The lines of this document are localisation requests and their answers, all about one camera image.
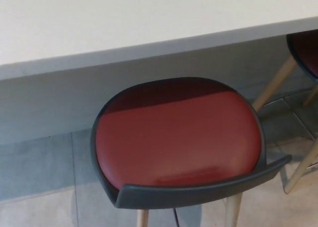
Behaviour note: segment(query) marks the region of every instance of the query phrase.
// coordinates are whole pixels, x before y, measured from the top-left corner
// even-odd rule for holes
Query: beige floor
[[[318,134],[318,100],[288,104]],[[318,227],[318,171],[286,195],[283,185],[312,144],[310,133],[283,100],[261,112],[268,161],[293,155],[272,180],[244,193],[238,227]],[[133,227],[136,211],[112,207],[92,170],[89,130],[0,146],[0,227]],[[222,227],[223,200],[177,210],[182,227]],[[149,227],[176,227],[172,210],[150,212]]]

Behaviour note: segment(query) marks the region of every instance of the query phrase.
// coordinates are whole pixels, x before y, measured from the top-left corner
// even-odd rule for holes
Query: red leather seat
[[[261,134],[237,92],[187,77],[119,93],[98,121],[95,146],[103,174],[117,189],[202,185],[251,172]]]
[[[318,78],[318,30],[294,33],[287,36],[291,54],[300,67]]]

